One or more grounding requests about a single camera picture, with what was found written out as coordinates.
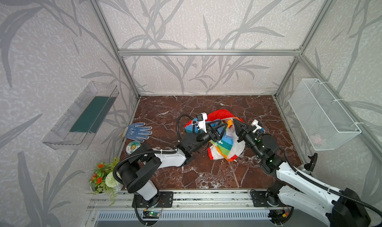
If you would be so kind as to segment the white red rainbow jacket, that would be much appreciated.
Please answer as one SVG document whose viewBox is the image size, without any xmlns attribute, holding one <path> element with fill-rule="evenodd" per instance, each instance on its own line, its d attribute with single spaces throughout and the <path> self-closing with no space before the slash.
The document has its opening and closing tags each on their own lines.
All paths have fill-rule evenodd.
<svg viewBox="0 0 382 227">
<path fill-rule="evenodd" d="M 238 137 L 235 134 L 233 120 L 238 119 L 234 114 L 232 114 L 227 109 L 220 109 L 213 111 L 208 115 L 207 121 L 214 121 L 216 119 L 221 119 L 222 121 L 228 123 L 228 128 L 225 131 L 225 134 L 222 140 L 218 142 L 210 141 L 207 144 L 210 144 L 208 148 L 208 155 L 211 160 L 220 160 L 225 159 L 228 162 L 233 162 L 237 159 L 237 157 L 242 154 L 244 151 L 244 144 L 238 143 Z M 196 119 L 190 115 L 185 115 L 190 121 L 184 126 L 186 133 L 193 132 L 192 121 Z"/>
</svg>

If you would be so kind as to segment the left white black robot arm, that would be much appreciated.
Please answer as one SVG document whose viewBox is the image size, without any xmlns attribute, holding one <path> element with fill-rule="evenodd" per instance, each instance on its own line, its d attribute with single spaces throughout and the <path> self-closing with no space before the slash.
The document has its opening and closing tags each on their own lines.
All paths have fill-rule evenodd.
<svg viewBox="0 0 382 227">
<path fill-rule="evenodd" d="M 148 203 L 156 204 L 160 199 L 160 191 L 151 181 L 156 171 L 190 164 L 194 159 L 194 153 L 210 141 L 220 141 L 227 127 L 228 124 L 219 119 L 207 122 L 205 130 L 187 133 L 179 141 L 176 149 L 172 150 L 152 149 L 144 144 L 114 167 L 113 177 L 125 186 L 128 193 L 138 195 Z"/>
</svg>

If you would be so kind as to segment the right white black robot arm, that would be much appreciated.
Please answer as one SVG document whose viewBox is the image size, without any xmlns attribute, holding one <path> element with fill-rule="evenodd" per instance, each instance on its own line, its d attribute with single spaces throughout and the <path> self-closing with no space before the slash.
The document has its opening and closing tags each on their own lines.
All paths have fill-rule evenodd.
<svg viewBox="0 0 382 227">
<path fill-rule="evenodd" d="M 268 190 L 281 203 L 300 209 L 329 227 L 368 227 L 368 210 L 382 212 L 359 198 L 353 190 L 340 190 L 294 167 L 287 155 L 280 157 L 279 146 L 270 134 L 261 133 L 256 123 L 233 120 L 239 142 L 244 142 L 261 160 L 261 169 L 279 180 Z"/>
</svg>

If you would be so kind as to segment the pink object in basket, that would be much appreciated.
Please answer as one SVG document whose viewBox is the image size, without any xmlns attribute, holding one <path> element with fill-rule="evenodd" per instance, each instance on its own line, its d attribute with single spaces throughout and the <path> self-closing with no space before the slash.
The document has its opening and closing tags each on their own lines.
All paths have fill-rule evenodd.
<svg viewBox="0 0 382 227">
<path fill-rule="evenodd" d="M 319 134 L 311 135 L 310 141 L 314 146 L 322 146 L 325 143 L 325 139 Z"/>
</svg>

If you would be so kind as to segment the blue dotted work glove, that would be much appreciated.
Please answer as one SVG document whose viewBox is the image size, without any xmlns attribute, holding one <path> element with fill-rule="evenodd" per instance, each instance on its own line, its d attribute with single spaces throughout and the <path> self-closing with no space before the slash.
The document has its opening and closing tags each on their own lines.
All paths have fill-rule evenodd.
<svg viewBox="0 0 382 227">
<path fill-rule="evenodd" d="M 152 135 L 151 130 L 151 126 L 146 126 L 144 122 L 137 122 L 129 125 L 125 129 L 123 136 L 127 139 L 143 143 Z"/>
</svg>

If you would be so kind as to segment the green round tape roll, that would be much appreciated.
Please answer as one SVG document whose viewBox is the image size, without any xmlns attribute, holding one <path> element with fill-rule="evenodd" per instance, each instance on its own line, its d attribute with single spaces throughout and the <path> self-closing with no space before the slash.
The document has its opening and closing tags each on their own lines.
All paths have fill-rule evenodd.
<svg viewBox="0 0 382 227">
<path fill-rule="evenodd" d="M 141 143 L 138 141 L 132 141 L 127 144 L 125 148 L 126 154 L 132 154 L 135 150 L 137 150 L 141 146 Z"/>
</svg>

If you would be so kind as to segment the potted artificial flower plant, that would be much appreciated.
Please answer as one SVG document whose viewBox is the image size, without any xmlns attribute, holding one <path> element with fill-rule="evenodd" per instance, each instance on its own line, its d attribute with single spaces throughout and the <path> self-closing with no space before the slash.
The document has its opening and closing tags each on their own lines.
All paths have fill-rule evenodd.
<svg viewBox="0 0 382 227">
<path fill-rule="evenodd" d="M 110 206 L 116 202 L 116 197 L 123 185 L 119 183 L 113 175 L 115 166 L 119 163 L 119 157 L 115 157 L 112 162 L 101 162 L 96 165 L 94 173 L 89 180 L 90 189 L 93 194 L 106 194 L 111 201 Z"/>
</svg>

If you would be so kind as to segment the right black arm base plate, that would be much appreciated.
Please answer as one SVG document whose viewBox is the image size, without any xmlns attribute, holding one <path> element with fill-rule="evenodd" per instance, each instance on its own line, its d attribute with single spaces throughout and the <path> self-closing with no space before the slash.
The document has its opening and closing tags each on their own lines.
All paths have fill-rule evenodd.
<svg viewBox="0 0 382 227">
<path fill-rule="evenodd" d="M 281 207 L 293 209 L 292 206 L 288 206 L 283 203 L 277 194 L 268 192 L 267 190 L 250 190 L 249 192 L 254 207 Z"/>
</svg>

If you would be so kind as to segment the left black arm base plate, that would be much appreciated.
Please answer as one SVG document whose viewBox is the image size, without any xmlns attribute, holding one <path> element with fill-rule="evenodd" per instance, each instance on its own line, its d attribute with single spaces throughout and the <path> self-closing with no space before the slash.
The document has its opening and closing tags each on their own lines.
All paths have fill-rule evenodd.
<svg viewBox="0 0 382 227">
<path fill-rule="evenodd" d="M 132 207 L 136 208 L 171 208 L 173 205 L 174 192 L 160 191 L 149 201 L 143 196 L 136 194 L 132 203 Z"/>
</svg>

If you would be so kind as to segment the aluminium cage frame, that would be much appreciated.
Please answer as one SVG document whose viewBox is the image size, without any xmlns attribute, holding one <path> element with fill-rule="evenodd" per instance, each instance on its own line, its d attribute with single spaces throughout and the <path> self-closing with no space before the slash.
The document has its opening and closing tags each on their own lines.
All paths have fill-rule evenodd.
<svg viewBox="0 0 382 227">
<path fill-rule="evenodd" d="M 341 100 L 339 93 L 329 84 L 328 80 L 314 68 L 312 62 L 304 55 L 309 44 L 313 40 L 313 37 L 318 32 L 320 26 L 322 26 L 325 18 L 329 14 L 332 7 L 337 0 L 325 0 L 323 7 L 320 9 L 316 19 L 314 20 L 311 28 L 309 29 L 307 36 L 302 42 L 302 45 L 298 49 L 118 49 L 116 42 L 111 34 L 110 28 L 107 24 L 105 16 L 102 14 L 101 6 L 98 0 L 88 0 L 92 6 L 93 11 L 107 37 L 109 44 L 111 45 L 112 53 L 117 58 L 117 62 L 124 71 L 125 76 L 133 87 L 135 95 L 140 97 L 137 87 L 135 86 L 132 75 L 127 70 L 122 56 L 293 56 L 293 63 L 290 65 L 286 76 L 283 78 L 281 85 L 277 89 L 277 93 L 284 87 L 288 78 L 294 72 L 297 64 L 303 65 L 306 70 L 314 78 L 320 80 L 322 84 L 329 90 L 329 92 L 338 100 L 338 103 L 342 105 L 344 110 L 350 115 L 354 121 L 360 122 L 361 119 L 354 111 L 351 110 L 349 103 Z"/>
</svg>

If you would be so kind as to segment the aluminium front rail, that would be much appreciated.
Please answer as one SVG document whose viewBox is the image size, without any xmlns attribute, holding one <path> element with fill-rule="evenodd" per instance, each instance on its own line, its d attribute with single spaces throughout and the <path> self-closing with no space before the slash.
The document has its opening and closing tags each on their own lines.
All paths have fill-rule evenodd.
<svg viewBox="0 0 382 227">
<path fill-rule="evenodd" d="M 172 190 L 172 207 L 164 210 L 249 210 L 255 209 L 249 189 L 177 189 Z M 133 210 L 134 194 L 118 193 L 114 205 L 104 195 L 93 195 L 87 211 Z"/>
</svg>

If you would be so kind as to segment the clear plastic wall shelf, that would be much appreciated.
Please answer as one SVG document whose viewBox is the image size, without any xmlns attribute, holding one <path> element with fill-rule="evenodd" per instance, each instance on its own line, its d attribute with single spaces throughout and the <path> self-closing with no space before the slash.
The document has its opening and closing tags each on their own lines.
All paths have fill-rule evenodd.
<svg viewBox="0 0 382 227">
<path fill-rule="evenodd" d="M 42 143 L 53 150 L 87 150 L 118 95 L 115 84 L 89 82 Z"/>
</svg>

